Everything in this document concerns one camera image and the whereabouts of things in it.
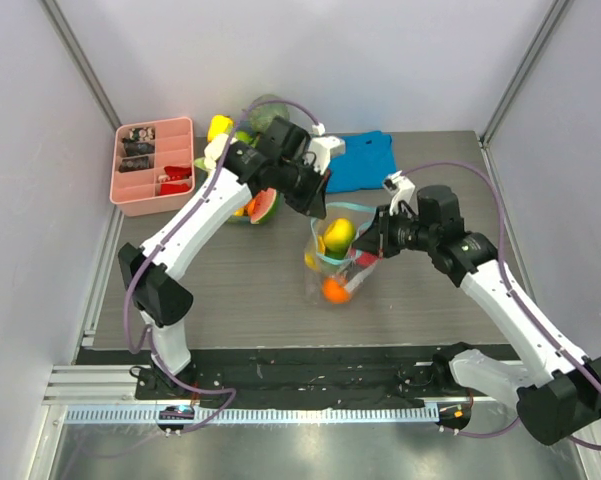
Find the orange fruit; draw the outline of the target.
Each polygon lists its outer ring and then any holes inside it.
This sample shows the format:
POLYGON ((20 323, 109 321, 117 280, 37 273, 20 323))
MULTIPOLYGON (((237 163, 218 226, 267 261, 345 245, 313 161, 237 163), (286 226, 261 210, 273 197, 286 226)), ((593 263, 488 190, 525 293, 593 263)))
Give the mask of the orange fruit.
POLYGON ((333 277, 325 278, 321 287, 323 297, 331 304, 345 304, 351 294, 333 277))

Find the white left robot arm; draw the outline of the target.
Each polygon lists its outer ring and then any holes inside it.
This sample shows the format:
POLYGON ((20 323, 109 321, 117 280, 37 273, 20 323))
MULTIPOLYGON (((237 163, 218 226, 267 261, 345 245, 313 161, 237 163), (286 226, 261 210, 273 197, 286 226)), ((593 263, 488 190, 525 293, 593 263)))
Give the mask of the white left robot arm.
POLYGON ((323 219, 329 165, 344 141, 323 125, 311 132, 277 116, 255 145, 229 134, 214 139, 221 149, 216 168, 194 196, 156 234, 118 252, 126 306, 135 306, 149 328, 152 358, 162 370, 159 388, 185 397, 193 385, 192 357, 184 319, 194 297, 180 283, 191 262, 224 223, 259 193, 282 195, 296 212, 323 219))

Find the yellow banana bunch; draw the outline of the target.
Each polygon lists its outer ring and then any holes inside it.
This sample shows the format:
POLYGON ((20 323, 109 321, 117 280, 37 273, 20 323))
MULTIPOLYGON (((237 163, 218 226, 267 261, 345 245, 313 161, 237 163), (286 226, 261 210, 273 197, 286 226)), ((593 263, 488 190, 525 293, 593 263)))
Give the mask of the yellow banana bunch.
POLYGON ((305 265, 311 270, 318 271, 320 269, 320 256, 323 255, 325 251, 326 247, 324 244, 323 237, 321 235, 311 237, 307 242, 304 251, 305 265))

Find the yellow lemon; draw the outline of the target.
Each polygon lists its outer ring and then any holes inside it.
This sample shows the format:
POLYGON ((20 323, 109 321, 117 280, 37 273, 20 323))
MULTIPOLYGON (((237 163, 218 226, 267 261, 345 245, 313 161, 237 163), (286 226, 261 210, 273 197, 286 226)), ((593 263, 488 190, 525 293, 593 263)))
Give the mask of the yellow lemon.
POLYGON ((346 253, 355 239, 356 227, 347 218, 336 218, 322 236, 325 248, 330 252, 346 253))

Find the red apple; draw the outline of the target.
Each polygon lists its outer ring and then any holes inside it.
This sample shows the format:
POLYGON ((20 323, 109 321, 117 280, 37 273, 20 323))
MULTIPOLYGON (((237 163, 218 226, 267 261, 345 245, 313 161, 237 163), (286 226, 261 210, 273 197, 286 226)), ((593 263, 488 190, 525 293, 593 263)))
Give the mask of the red apple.
POLYGON ((376 255, 372 255, 367 252, 362 252, 360 256, 355 260, 355 263, 361 268, 371 268, 376 265, 379 258, 376 255))

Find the clear zip top bag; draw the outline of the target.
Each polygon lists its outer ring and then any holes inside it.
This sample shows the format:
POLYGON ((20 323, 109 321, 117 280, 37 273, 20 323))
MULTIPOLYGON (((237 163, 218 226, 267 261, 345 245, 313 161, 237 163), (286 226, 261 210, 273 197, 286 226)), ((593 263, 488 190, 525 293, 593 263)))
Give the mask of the clear zip top bag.
MULTIPOLYGON (((356 227, 354 242, 371 225, 375 215, 373 207, 342 201, 327 203, 326 212, 324 219, 313 218, 310 221, 309 239, 317 235, 323 236, 331 222, 336 218, 343 217, 352 221, 356 227)), ((311 270, 305 265, 305 293, 311 303, 321 306, 336 305, 328 302, 322 295, 321 287, 325 278, 335 278, 351 294, 352 299, 363 283, 374 273, 380 259, 371 268, 359 267, 355 260, 362 252, 354 250, 352 243, 346 253, 335 253, 326 249, 325 253, 320 256, 318 271, 311 270)))

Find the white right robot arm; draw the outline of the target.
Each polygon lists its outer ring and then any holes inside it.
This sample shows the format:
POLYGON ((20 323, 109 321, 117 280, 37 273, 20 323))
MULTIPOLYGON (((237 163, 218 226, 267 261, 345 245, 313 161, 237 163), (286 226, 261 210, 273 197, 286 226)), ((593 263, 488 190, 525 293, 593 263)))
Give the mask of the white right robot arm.
POLYGON ((469 388, 513 408, 543 445, 571 438, 601 419, 601 356, 569 341, 509 277, 508 265, 481 233, 464 226, 459 201, 445 185, 421 189, 408 180, 384 182, 391 196, 357 250, 388 259, 424 252, 433 266, 471 298, 509 341, 521 364, 488 357, 460 342, 434 357, 431 380, 445 395, 469 388))

